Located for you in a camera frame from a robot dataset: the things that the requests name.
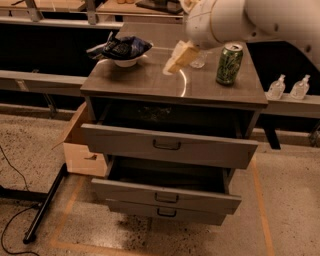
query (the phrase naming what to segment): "pump bottle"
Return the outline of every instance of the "pump bottle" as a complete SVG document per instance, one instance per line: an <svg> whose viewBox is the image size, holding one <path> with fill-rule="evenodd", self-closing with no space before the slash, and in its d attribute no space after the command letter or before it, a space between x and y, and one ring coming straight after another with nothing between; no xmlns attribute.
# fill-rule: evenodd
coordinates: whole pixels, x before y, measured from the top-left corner
<svg viewBox="0 0 320 256"><path fill-rule="evenodd" d="M281 75L278 80L274 81L267 92L267 98L273 100L279 100L286 88L284 83L285 75Z"/></svg>
<svg viewBox="0 0 320 256"><path fill-rule="evenodd" d="M294 84L290 92L290 96L292 98L302 100L306 96L309 90L309 78L309 75L305 75L305 77L301 81L298 81Z"/></svg>

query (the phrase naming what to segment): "green soda can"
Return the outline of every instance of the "green soda can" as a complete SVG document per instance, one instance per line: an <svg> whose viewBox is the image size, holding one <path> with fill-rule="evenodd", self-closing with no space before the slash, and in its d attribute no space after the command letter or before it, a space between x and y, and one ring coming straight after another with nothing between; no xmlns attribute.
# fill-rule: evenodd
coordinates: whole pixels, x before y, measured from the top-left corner
<svg viewBox="0 0 320 256"><path fill-rule="evenodd" d="M222 85L231 85L236 80L243 56L242 45L227 43L222 49L216 81Z"/></svg>

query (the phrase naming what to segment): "black cable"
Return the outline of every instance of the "black cable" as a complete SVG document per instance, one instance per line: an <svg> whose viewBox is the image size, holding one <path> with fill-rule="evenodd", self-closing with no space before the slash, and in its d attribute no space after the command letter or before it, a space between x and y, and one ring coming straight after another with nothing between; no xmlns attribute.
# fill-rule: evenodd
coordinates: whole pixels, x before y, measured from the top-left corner
<svg viewBox="0 0 320 256"><path fill-rule="evenodd" d="M19 0L19 1L15 2L15 3L11 4L11 5L12 5L12 6L15 6L15 5L17 5L17 4L23 3L24 1L25 1L25 0Z"/></svg>
<svg viewBox="0 0 320 256"><path fill-rule="evenodd" d="M15 168L15 167L10 163L10 161L9 161L9 159L7 158L6 154L4 153L4 150L2 149L1 145L0 145L0 150L1 150L4 158L7 160L8 164L10 165L10 167L11 167L13 170L15 170L17 173L19 173L20 176L23 178L23 181L24 181L24 184L25 184L25 188L26 188L27 191L30 192L30 190L29 190L29 188L28 188L28 184L27 184L26 178L23 176L23 174L22 174L21 172L18 171L17 168Z"/></svg>
<svg viewBox="0 0 320 256"><path fill-rule="evenodd" d="M36 255L36 256L40 256L38 253L32 252L32 251L10 252L10 251L4 246L4 242L3 242L3 241L4 241L4 234L5 234L5 232L7 231L10 223L14 220L14 218L16 218L18 215L20 215L21 213L23 213L23 212L25 212L25 211L28 211L28 210L30 210L30 209L35 208L36 206L37 206L37 204L36 204L36 205L33 205L33 206L31 206L31 207L29 207L29 208L27 208L27 209L24 209L24 210L22 210L22 211L20 211L20 212L18 212L18 213L15 214L15 215L9 220L9 222L6 224L4 230L3 230L2 234L1 234L1 247L2 247L2 249L3 249L6 253L8 253L8 254L10 254L10 255L33 254L33 255Z"/></svg>

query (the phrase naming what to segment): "tile floor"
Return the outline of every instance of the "tile floor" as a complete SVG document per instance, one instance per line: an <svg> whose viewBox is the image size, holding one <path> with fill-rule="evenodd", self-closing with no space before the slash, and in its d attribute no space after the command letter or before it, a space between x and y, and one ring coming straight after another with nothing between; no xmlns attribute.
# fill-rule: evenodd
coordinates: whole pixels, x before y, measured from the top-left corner
<svg viewBox="0 0 320 256"><path fill-rule="evenodd" d="M31 191L47 192L64 163L62 146L52 149L72 113L49 119L47 110L0 105L0 145L25 175ZM3 242L10 251L39 255L318 256L320 255L320 149L307 134L278 133L272 150L261 130L247 170L230 186L241 195L235 215L221 227L109 212L90 186L90 177L70 174L59 187L35 242L22 240L34 210L10 224ZM0 153L0 185L23 189L22 177ZM30 203L0 199L0 233ZM7 255L0 248L0 255Z"/></svg>

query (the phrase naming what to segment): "white robot body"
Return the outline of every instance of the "white robot body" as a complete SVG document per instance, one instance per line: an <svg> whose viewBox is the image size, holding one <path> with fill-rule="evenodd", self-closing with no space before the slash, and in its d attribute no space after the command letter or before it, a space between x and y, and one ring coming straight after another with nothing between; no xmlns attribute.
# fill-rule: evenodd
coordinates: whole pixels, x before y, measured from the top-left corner
<svg viewBox="0 0 320 256"><path fill-rule="evenodd" d="M287 41L320 70L319 13L319 0L200 0L189 12L186 34L202 49L230 41Z"/></svg>

